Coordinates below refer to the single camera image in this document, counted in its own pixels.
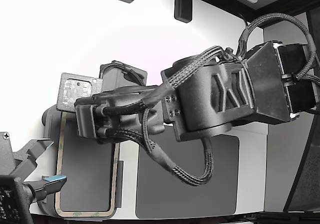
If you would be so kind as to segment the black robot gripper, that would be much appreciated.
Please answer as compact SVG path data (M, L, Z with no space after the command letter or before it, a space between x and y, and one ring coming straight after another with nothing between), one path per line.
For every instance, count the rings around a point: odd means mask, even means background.
M75 101L78 134L99 142L124 141L130 137L142 138L143 112L130 115L112 113L104 115L104 108L134 104L155 87L147 86L147 72L119 61L100 66L102 89L90 97ZM51 139L32 139L13 153L13 176L24 181L37 167L36 160L52 145ZM29 201L42 201L48 195L60 192L66 183L65 175L54 175L38 181L24 182L24 192Z

